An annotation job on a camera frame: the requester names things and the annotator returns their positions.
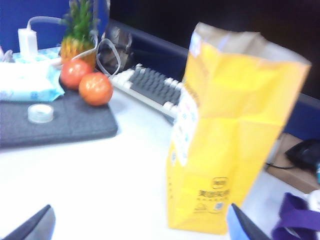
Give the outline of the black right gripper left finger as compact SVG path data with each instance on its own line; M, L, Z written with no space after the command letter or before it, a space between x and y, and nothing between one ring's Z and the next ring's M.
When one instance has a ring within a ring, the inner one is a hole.
M56 225L54 209L47 204L3 240L51 240Z

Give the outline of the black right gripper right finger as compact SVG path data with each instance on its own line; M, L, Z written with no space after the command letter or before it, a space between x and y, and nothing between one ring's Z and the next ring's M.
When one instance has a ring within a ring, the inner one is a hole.
M234 203L228 207L226 220L231 240L270 240Z

